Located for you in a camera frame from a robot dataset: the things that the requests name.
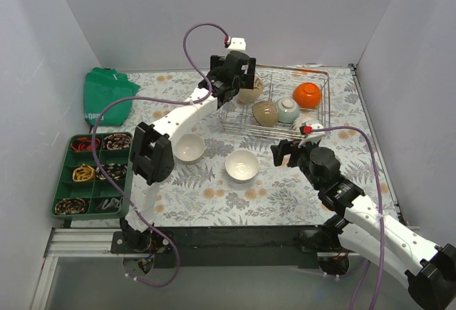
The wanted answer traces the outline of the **white ribbed bowl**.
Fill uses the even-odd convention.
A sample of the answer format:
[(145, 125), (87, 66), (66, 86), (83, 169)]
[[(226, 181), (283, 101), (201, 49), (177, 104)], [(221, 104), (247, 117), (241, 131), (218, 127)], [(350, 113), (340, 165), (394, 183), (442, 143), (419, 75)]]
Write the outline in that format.
[(259, 172), (259, 160), (250, 150), (235, 150), (225, 160), (227, 174), (236, 182), (248, 182)]

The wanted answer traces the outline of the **beige bowl orange flower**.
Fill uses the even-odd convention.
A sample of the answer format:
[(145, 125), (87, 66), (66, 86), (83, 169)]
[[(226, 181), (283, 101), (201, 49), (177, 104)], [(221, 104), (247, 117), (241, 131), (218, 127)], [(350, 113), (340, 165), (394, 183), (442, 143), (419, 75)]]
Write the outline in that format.
[(197, 162), (205, 152), (204, 140), (197, 134), (189, 133), (183, 135), (175, 144), (173, 150), (175, 157), (185, 163)]

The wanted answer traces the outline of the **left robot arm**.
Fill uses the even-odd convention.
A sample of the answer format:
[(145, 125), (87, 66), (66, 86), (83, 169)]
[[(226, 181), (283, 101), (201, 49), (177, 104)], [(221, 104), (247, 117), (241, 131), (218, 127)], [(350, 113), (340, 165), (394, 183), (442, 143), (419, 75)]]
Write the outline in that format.
[(241, 51), (211, 56), (209, 73), (183, 105), (150, 125), (141, 122), (136, 126), (130, 150), (131, 206), (120, 220), (124, 242), (134, 252), (146, 252), (151, 246), (150, 225), (160, 183), (175, 166), (173, 145), (204, 117), (230, 102), (241, 88), (252, 89), (256, 62)]

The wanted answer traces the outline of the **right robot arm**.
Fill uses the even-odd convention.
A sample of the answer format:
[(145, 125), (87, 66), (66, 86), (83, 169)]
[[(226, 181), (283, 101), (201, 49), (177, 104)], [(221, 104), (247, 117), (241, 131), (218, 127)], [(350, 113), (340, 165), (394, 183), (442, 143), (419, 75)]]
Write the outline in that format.
[(446, 309), (455, 299), (455, 247), (440, 246), (421, 237), (380, 208), (356, 184), (344, 177), (334, 152), (319, 145), (320, 137), (281, 140), (271, 151), (280, 166), (298, 167), (331, 211), (330, 229), (323, 245), (338, 251), (345, 247), (377, 264), (407, 288), (423, 309)]

